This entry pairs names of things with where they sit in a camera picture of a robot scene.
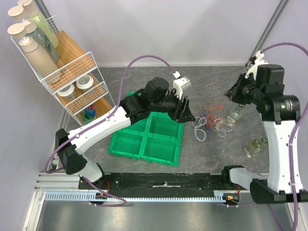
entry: white cable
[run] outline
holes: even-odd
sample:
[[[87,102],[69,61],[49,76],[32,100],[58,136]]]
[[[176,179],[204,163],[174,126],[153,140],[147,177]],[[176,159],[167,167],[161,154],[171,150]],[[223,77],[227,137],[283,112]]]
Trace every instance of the white cable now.
[[[217,115],[217,116],[215,117],[214,122],[213,122],[213,124],[215,124],[215,125],[214,125],[214,126],[212,125],[213,129],[215,129],[215,130],[217,131],[217,133],[218,133],[218,135],[219,135],[220,137],[226,137],[226,135],[227,135],[226,132],[230,132],[230,131],[232,131],[232,129],[233,129],[233,127],[232,127],[231,125],[224,123],[224,121],[225,121],[225,120],[224,120],[223,118],[220,118],[220,117]],[[229,126],[231,129],[230,129],[230,130],[223,129],[222,126],[223,126],[224,124],[227,125],[227,126]]]
[[[198,141],[205,141],[205,139],[206,139],[206,132],[203,131],[203,130],[200,129],[200,128],[206,124],[207,119],[206,119],[205,117],[199,117],[199,116],[196,116],[195,118],[196,118],[196,119],[198,118],[199,120],[198,120],[198,124],[197,124],[197,125],[195,125],[194,122],[192,122],[193,127],[194,127],[194,135],[196,136],[196,138],[197,138]],[[203,139],[200,139],[200,138],[197,136],[197,131],[201,131],[201,132],[204,133]]]

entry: gray work surface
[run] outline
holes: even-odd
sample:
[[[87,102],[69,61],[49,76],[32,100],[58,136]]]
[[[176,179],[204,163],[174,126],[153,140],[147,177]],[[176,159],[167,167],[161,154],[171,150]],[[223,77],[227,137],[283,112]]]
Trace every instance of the gray work surface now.
[[[241,193],[241,203],[251,202]],[[37,231],[279,231],[266,205],[226,208],[217,203],[134,202],[101,208],[87,202],[45,201]],[[292,220],[286,204],[273,205],[284,230]]]
[[[241,66],[201,66],[177,67],[182,76],[191,80],[192,86],[187,95],[190,98],[190,108],[195,115],[204,106],[215,106],[217,103],[225,105],[224,117],[236,104],[223,97],[231,88],[240,73]],[[100,68],[107,87],[116,102],[120,81],[124,68]],[[154,77],[162,77],[169,81],[170,89],[174,79],[167,67],[133,67],[128,71],[125,79],[122,99],[130,91],[144,88],[146,83]],[[72,118],[67,131],[78,128],[79,125]],[[105,172],[211,172],[220,173],[226,165],[243,165],[248,170],[257,173],[269,171],[268,151],[264,154],[248,158],[243,149],[255,138],[265,136],[264,128],[256,107],[247,105],[243,118],[233,127],[231,132],[222,138],[216,131],[208,131],[205,141],[198,141],[194,135],[191,122],[184,125],[179,167],[164,166],[159,163],[147,163],[144,160],[132,160],[126,157],[116,157],[108,154],[111,136],[97,142],[86,152],[91,160],[99,163]]]

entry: reflective metal surface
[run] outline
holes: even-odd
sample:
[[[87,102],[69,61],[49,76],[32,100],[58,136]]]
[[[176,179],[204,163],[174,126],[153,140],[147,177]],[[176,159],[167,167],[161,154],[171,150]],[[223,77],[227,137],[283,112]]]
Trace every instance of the reflective metal surface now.
[[[241,202],[250,202],[242,193]],[[286,205],[273,206],[285,230]],[[279,231],[266,205],[226,208],[213,203],[131,203],[101,208],[86,202],[45,201],[37,231]]]

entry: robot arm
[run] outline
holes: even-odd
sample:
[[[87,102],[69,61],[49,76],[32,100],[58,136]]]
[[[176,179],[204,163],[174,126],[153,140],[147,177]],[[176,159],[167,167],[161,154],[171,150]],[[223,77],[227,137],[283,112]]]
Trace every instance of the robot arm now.
[[[77,136],[77,139],[72,140],[58,152],[65,172],[68,175],[78,173],[91,182],[96,182],[103,178],[104,172],[101,167],[90,161],[85,156],[85,152],[93,144],[113,132],[147,118],[150,112],[168,113],[170,118],[178,123],[194,121],[194,116],[189,109],[189,99],[186,96],[182,98],[183,90],[189,86],[189,79],[181,77],[173,81],[173,89],[169,91],[169,83],[162,78],[156,77],[149,81],[144,89],[125,97],[111,118],[84,132],[81,136]],[[81,128],[69,132],[64,129],[57,131],[56,147],[76,136],[81,130],[87,129],[107,118],[115,109],[116,107]]]
[[[300,104],[294,95],[284,95],[284,69],[262,60],[257,52],[252,66],[241,74],[235,85],[226,93],[227,97],[240,104],[253,103],[261,115],[269,140],[269,176],[251,173],[243,167],[226,167],[223,172],[228,179],[250,189],[257,204],[285,203],[293,201],[290,180],[288,142],[295,123],[300,118]],[[306,200],[298,172],[297,143],[293,143],[295,188],[299,201]]]

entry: yellow-green liquid bottle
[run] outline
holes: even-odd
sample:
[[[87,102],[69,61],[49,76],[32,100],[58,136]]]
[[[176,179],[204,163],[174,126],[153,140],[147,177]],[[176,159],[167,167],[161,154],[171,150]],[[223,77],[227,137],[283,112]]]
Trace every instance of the yellow-green liquid bottle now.
[[[26,10],[27,18],[44,31],[49,41],[52,43],[54,48],[56,48],[59,45],[59,40],[44,15],[36,7],[33,0],[20,0],[18,5],[23,6],[23,8]]]

